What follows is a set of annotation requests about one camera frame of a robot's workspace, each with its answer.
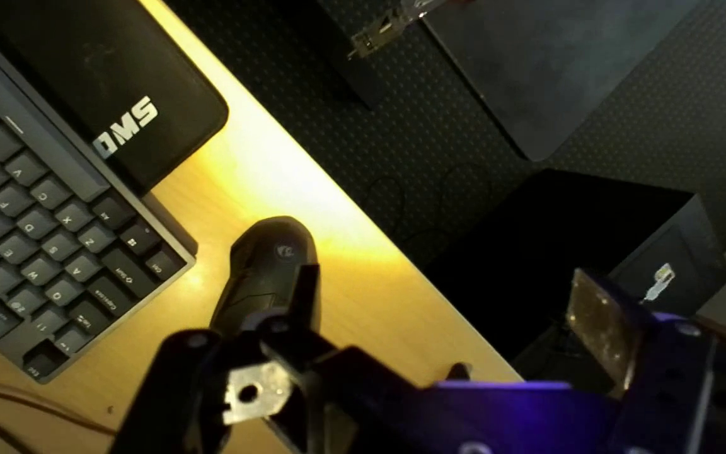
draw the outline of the desk surface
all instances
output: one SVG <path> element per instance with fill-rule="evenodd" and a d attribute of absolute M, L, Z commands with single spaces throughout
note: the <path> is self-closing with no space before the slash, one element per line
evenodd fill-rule
<path fill-rule="evenodd" d="M 418 385 L 440 381 L 455 360 L 472 362 L 476 381 L 520 381 L 162 0 L 144 3 L 232 107 L 224 130 L 152 194 L 200 241 L 196 264 L 47 385 L 33 382 L 0 356 L 0 385 L 118 429 L 163 336 L 207 326 L 229 275 L 232 241 L 271 213 L 298 216 L 316 237 L 323 268 L 321 333 L 334 346 L 361 346 Z M 0 424 L 38 450 L 106 450 L 110 442 L 3 401 Z M 229 450 L 247 444 L 251 450 L 282 450 L 263 424 L 234 429 Z"/>

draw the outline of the metal bracket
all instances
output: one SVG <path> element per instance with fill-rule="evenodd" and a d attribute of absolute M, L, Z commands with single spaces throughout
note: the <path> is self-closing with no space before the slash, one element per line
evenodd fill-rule
<path fill-rule="evenodd" d="M 627 317 L 623 302 L 584 269 L 574 269 L 565 319 L 604 372 L 627 387 L 642 329 Z"/>
<path fill-rule="evenodd" d="M 282 410 L 289 394 L 289 376 L 275 360 L 234 367 L 226 381 L 222 420 L 232 425 L 249 418 L 275 416 Z"/>
<path fill-rule="evenodd" d="M 425 12 L 445 0 L 400 0 L 396 8 L 386 10 L 380 18 L 352 32 L 352 49 L 347 57 L 367 57 L 370 53 L 386 47 L 396 39 L 410 22 L 420 20 Z"/>

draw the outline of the black keyboard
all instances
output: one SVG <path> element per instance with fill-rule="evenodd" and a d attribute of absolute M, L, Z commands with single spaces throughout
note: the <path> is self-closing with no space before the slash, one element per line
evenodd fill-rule
<path fill-rule="evenodd" d="M 0 352 L 34 381 L 193 261 L 57 119 L 0 61 Z"/>

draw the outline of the black mat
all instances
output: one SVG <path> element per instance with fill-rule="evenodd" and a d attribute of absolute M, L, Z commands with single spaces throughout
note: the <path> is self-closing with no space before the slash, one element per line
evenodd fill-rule
<path fill-rule="evenodd" d="M 697 0 L 445 3 L 428 31 L 532 162 L 552 155 Z"/>
<path fill-rule="evenodd" d="M 187 4 L 191 28 L 420 268 L 547 167 L 697 191 L 726 245 L 726 0 L 697 4 L 541 163 L 511 152 L 420 24 L 372 57 L 387 95 L 367 111 L 327 89 L 268 0 Z M 346 28 L 382 10 L 326 4 Z"/>

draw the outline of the screw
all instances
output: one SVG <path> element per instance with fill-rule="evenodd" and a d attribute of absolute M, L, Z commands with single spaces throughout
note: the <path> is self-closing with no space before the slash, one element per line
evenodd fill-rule
<path fill-rule="evenodd" d="M 679 319 L 679 322 L 675 322 L 675 329 L 679 329 L 681 336 L 687 336 L 687 338 L 697 338 L 697 336 L 701 336 L 701 329 L 697 329 L 692 322 L 686 322 L 686 319 Z"/>
<path fill-rule="evenodd" d="M 207 336 L 200 333 L 188 338 L 188 348 L 202 348 L 202 346 L 207 346 Z"/>
<path fill-rule="evenodd" d="M 467 442 L 459 445 L 459 454 L 492 454 L 492 449 L 482 442 Z"/>

